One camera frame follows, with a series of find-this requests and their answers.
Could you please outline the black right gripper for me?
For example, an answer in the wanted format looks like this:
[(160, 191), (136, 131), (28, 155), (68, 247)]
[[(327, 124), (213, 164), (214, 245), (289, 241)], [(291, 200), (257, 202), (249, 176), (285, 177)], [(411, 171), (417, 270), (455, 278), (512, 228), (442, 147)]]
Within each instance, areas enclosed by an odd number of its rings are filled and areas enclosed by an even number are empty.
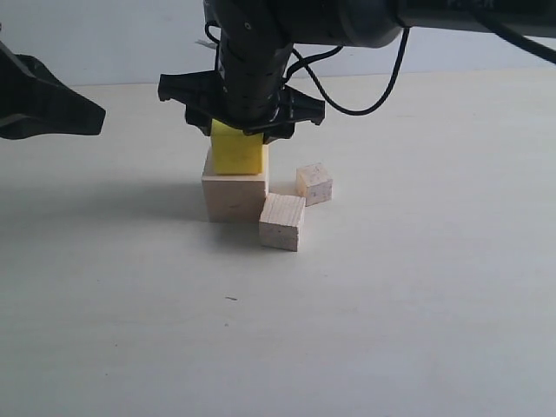
[(275, 17), (218, 17), (221, 28), (217, 71), (161, 74), (161, 102), (185, 106), (185, 122), (205, 136), (212, 122), (241, 126), (264, 143), (290, 139), (296, 124), (319, 126), (325, 102), (289, 86), (281, 87), (292, 43)]

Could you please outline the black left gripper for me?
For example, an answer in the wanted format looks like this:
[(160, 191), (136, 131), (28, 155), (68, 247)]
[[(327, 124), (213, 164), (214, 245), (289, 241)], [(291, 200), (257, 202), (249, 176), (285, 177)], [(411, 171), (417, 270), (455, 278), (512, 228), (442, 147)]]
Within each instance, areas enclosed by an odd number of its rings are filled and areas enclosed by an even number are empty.
[[(43, 85), (43, 116), (32, 109)], [(98, 136), (106, 110), (58, 82), (36, 57), (13, 53), (1, 43), (1, 137), (26, 139), (46, 134)]]

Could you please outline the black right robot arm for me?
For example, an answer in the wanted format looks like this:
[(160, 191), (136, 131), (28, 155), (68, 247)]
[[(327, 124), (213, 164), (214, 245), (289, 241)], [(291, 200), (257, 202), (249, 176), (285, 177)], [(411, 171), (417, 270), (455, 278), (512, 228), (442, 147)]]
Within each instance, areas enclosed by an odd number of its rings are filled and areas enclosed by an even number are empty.
[(288, 86), (294, 46), (381, 48), (412, 27), (554, 37), (552, 1), (208, 1), (205, 20), (221, 32), (215, 67), (163, 75), (158, 96), (185, 108), (209, 135), (218, 121), (265, 142), (288, 139), (298, 122), (320, 124), (326, 104)]

